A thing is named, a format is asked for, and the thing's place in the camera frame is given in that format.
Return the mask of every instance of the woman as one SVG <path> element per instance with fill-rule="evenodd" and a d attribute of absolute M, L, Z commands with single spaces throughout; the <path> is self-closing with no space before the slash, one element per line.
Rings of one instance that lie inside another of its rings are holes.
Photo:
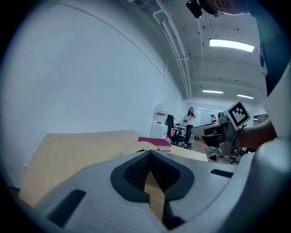
<path fill-rule="evenodd" d="M 191 107 L 189 108 L 187 116 L 184 119 L 187 120 L 187 128 L 186 128 L 186 137 L 184 143 L 189 143 L 190 136 L 191 136 L 191 129 L 193 128 L 194 118 L 196 118 L 194 109 Z"/>
<path fill-rule="evenodd" d="M 211 116 L 211 123 L 215 123 L 216 122 L 216 117 L 214 115 L 210 115 Z"/>

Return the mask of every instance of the book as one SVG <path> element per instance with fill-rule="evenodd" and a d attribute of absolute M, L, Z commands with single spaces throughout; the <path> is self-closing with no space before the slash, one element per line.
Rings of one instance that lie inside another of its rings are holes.
<path fill-rule="evenodd" d="M 149 142 L 158 147 L 161 151 L 171 151 L 171 144 L 166 139 L 150 138 L 150 137 L 138 137 L 139 142 Z"/>

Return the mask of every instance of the person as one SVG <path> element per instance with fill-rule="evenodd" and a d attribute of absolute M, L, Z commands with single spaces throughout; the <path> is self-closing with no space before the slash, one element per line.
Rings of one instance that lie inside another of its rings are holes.
<path fill-rule="evenodd" d="M 250 14 L 256 18 L 260 36 L 260 56 L 266 74 L 267 95 L 281 79 L 291 57 L 288 23 L 284 20 L 284 6 L 266 0 L 199 0 L 200 6 L 215 17 L 222 14 Z M 245 128 L 236 139 L 236 149 L 258 148 L 276 137 L 270 121 Z"/>
<path fill-rule="evenodd" d="M 211 116 L 211 123 L 215 123 L 216 122 L 216 117 L 212 114 Z"/>
<path fill-rule="evenodd" d="M 187 128 L 186 128 L 186 137 L 185 137 L 184 143 L 189 143 L 190 136 L 191 136 L 191 129 L 193 128 L 193 125 L 194 125 L 194 118 L 196 118 L 194 109 L 192 107 L 189 108 L 188 114 L 187 116 L 184 117 L 184 119 L 185 118 L 187 119 Z"/>

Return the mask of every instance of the office chair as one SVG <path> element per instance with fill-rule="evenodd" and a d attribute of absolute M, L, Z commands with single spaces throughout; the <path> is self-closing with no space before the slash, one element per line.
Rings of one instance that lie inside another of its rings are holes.
<path fill-rule="evenodd" d="M 173 145 L 177 145 L 178 142 L 183 142 L 185 140 L 185 137 L 181 136 L 181 130 L 180 129 L 175 129 L 174 128 L 174 117 L 172 115 L 168 115 L 167 120 L 166 120 L 166 125 L 168 126 L 168 132 L 167 135 L 169 138 L 172 140 Z M 171 130 L 174 129 L 175 134 L 174 136 L 171 135 Z"/>

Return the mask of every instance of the ceiling light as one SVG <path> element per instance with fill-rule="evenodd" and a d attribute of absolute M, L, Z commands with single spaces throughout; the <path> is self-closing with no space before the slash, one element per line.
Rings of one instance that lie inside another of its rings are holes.
<path fill-rule="evenodd" d="M 202 92 L 223 94 L 223 91 L 210 91 L 210 90 L 203 90 Z"/>
<path fill-rule="evenodd" d="M 210 39 L 209 40 L 209 46 L 211 47 L 227 47 L 227 48 L 233 48 L 233 49 L 241 49 L 248 52 L 253 52 L 254 46 L 247 45 L 240 42 L 235 41 L 226 41 L 226 40 L 217 40 L 217 39 Z"/>
<path fill-rule="evenodd" d="M 249 99 L 253 99 L 254 98 L 254 97 L 251 97 L 251 96 L 244 96 L 244 95 L 241 95 L 241 94 L 237 94 L 236 96 L 244 97 L 244 98 L 249 98 Z"/>

